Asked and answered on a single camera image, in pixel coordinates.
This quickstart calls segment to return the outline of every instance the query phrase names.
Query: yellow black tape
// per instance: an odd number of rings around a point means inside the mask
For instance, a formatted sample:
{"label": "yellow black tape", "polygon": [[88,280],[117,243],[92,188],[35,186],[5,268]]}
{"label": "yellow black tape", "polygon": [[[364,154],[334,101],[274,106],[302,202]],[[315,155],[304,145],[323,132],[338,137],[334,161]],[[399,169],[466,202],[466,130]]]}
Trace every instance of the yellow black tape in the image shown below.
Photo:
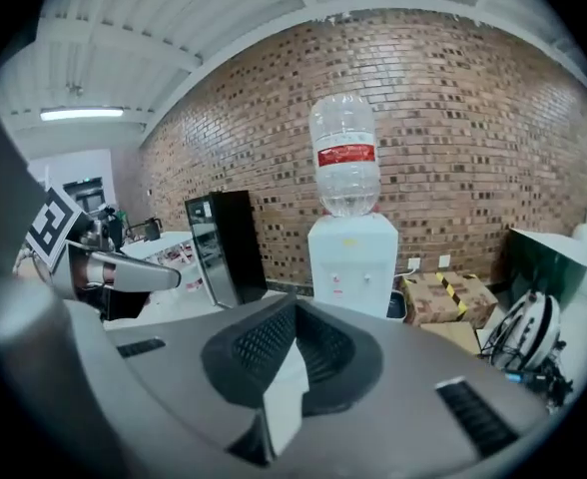
{"label": "yellow black tape", "polygon": [[446,292],[448,292],[449,296],[451,296],[453,301],[455,301],[455,304],[457,305],[457,318],[459,320],[464,315],[464,312],[466,312],[467,310],[466,305],[455,293],[455,289],[453,289],[453,286],[449,283],[449,281],[446,278],[444,278],[444,275],[442,273],[436,273],[435,276],[440,282],[442,282],[442,285],[444,285]]}

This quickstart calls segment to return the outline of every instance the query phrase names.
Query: plastic water bottle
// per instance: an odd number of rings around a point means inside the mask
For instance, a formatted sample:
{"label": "plastic water bottle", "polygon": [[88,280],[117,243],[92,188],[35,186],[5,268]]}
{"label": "plastic water bottle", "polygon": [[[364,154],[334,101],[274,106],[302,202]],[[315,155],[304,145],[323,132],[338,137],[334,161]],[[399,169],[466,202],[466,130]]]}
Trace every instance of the plastic water bottle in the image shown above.
{"label": "plastic water bottle", "polygon": [[371,211],[380,195],[375,122],[358,95],[321,99],[309,114],[315,180],[322,205],[335,217]]}

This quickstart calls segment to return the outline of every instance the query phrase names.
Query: power outlet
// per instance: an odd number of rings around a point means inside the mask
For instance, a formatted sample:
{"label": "power outlet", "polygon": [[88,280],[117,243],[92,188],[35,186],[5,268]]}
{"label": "power outlet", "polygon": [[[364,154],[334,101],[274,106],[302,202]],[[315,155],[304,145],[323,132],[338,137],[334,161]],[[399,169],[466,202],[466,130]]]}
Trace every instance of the power outlet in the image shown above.
{"label": "power outlet", "polygon": [[420,269],[420,257],[412,257],[409,259],[409,269]]}
{"label": "power outlet", "polygon": [[437,262],[437,267],[449,267],[451,264],[451,255],[441,255],[440,259]]}

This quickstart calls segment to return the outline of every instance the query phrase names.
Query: wall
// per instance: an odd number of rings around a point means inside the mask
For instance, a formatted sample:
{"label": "wall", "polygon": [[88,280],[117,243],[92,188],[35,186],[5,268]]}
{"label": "wall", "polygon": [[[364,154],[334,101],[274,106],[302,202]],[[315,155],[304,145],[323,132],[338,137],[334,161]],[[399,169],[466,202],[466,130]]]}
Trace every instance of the wall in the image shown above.
{"label": "wall", "polygon": [[45,179],[45,171],[48,166],[50,177],[61,185],[82,181],[85,178],[103,178],[105,202],[109,205],[117,203],[109,149],[82,151],[31,160],[28,170],[36,181],[42,181]]}
{"label": "wall", "polygon": [[10,132],[10,137],[27,159],[66,155],[95,149],[111,149],[138,144],[138,123],[52,121],[35,128]]}
{"label": "wall", "polygon": [[497,279],[508,228],[570,233],[583,221],[587,91],[517,38],[422,11],[300,25],[239,54],[142,146],[131,199],[185,229],[183,200],[247,189],[267,276],[309,283],[306,234],[321,206],[307,116],[340,92],[375,111],[398,269],[419,255],[435,270],[451,253],[453,269]]}

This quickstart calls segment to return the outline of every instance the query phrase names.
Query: black refrigerator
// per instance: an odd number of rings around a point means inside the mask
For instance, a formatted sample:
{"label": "black refrigerator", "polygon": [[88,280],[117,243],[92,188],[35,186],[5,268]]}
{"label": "black refrigerator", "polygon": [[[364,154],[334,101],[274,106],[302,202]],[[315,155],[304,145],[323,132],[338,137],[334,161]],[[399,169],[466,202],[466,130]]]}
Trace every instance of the black refrigerator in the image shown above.
{"label": "black refrigerator", "polygon": [[212,192],[185,201],[203,281],[216,305],[232,308],[267,292],[250,194]]}

